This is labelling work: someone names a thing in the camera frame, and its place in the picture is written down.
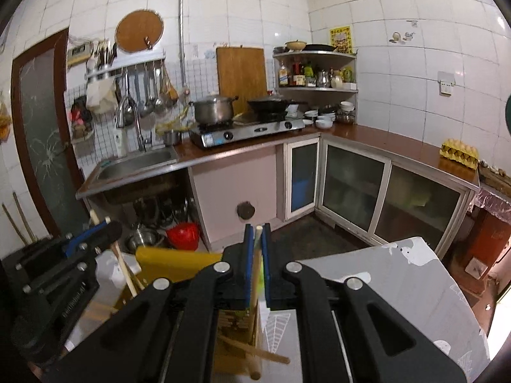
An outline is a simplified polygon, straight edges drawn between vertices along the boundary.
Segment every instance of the red bowl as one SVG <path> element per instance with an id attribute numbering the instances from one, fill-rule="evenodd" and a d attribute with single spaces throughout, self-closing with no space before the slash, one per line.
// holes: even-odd
<path id="1" fill-rule="evenodd" d="M 167 237 L 176 249 L 196 251 L 199 247 L 199 228 L 195 223 L 179 223 L 166 231 Z"/>

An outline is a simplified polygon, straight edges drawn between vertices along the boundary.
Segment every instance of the metal bolt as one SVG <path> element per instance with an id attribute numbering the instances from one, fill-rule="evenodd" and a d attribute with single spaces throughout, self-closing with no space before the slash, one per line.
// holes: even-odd
<path id="1" fill-rule="evenodd" d="M 155 289 L 159 291 L 163 291 L 164 289 L 167 289 L 170 285 L 170 281 L 167 278 L 158 278 L 155 279 L 153 282 L 153 286 Z"/>
<path id="2" fill-rule="evenodd" d="M 288 262 L 286 265 L 286 269 L 294 274 L 300 272 L 302 268 L 303 266 L 301 265 L 301 263 L 298 262 Z"/>
<path id="3" fill-rule="evenodd" d="M 356 291 L 356 290 L 361 289 L 362 286 L 364 285 L 364 283 L 361 280 L 359 280 L 358 278 L 349 278 L 346 281 L 346 285 L 348 286 L 348 288 Z"/>
<path id="4" fill-rule="evenodd" d="M 229 265 L 227 262 L 221 261 L 215 263 L 213 265 L 213 269 L 216 270 L 218 273 L 223 274 L 227 272 L 229 269 L 231 269 L 231 265 Z"/>

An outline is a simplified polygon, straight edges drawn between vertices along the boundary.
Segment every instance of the round wooden lid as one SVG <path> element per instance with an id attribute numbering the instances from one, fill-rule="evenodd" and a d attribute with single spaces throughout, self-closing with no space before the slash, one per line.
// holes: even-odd
<path id="1" fill-rule="evenodd" d="M 117 46 L 128 53 L 152 48 L 162 38 L 163 26 L 163 20 L 154 11 L 133 11 L 117 25 Z"/>

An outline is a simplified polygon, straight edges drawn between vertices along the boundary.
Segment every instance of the white tiled wall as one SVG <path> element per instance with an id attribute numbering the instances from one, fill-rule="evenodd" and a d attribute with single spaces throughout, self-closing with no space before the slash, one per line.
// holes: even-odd
<path id="1" fill-rule="evenodd" d="M 6 49 L 0 55 L 0 90 L 3 90 L 8 99 L 12 59 L 45 37 L 69 27 L 70 34 L 75 37 L 113 39 L 116 26 L 122 17 L 140 8 L 155 10 L 162 16 L 165 24 L 164 36 L 158 45 L 165 49 L 167 67 L 175 69 L 178 61 L 178 0 L 24 0 L 13 16 Z M 215 88 L 215 61 L 207 58 L 214 54 L 218 45 L 243 44 L 261 47 L 265 50 L 267 60 L 270 60 L 274 46 L 282 45 L 291 39 L 311 40 L 307 0 L 185 0 L 184 9 L 187 76 L 194 92 L 193 97 L 206 94 L 211 88 Z M 211 76 L 197 72 L 201 64 L 211 62 L 213 67 L 206 68 Z M 269 66 L 272 66 L 272 63 L 267 61 L 270 85 L 273 67 Z M 82 72 L 68 74 L 69 89 L 83 83 Z M 46 234 L 46 230 L 28 193 L 12 134 L 9 141 L 2 144 L 1 152 L 2 200 L 6 202 L 11 213 L 16 214 L 12 202 L 12 190 L 16 190 L 22 207 L 32 216 L 32 228 L 41 237 Z M 1 232 L 11 233 L 12 228 L 4 225 L 4 216 L 0 215 Z M 17 237 L 5 237 L 2 234 L 0 257 L 7 254 L 7 250 L 19 246 Z"/>
<path id="2" fill-rule="evenodd" d="M 314 43 L 352 25 L 359 123 L 439 146 L 460 138 L 511 173 L 504 106 L 511 94 L 511 29 L 492 0 L 308 0 Z M 407 20 L 418 20 L 412 27 Z M 390 43 L 394 32 L 415 33 Z M 450 97 L 438 71 L 453 73 Z"/>

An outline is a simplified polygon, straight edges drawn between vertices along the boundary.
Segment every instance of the gas stove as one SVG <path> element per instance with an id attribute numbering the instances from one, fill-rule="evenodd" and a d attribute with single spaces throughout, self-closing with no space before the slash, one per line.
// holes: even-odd
<path id="1" fill-rule="evenodd" d="M 286 116 L 282 120 L 272 122 L 247 122 L 246 120 L 239 120 L 229 124 L 205 128 L 196 126 L 190 129 L 190 139 L 196 146 L 211 148 L 249 138 L 300 130 L 304 127 L 303 115 L 298 113 L 296 117 Z"/>

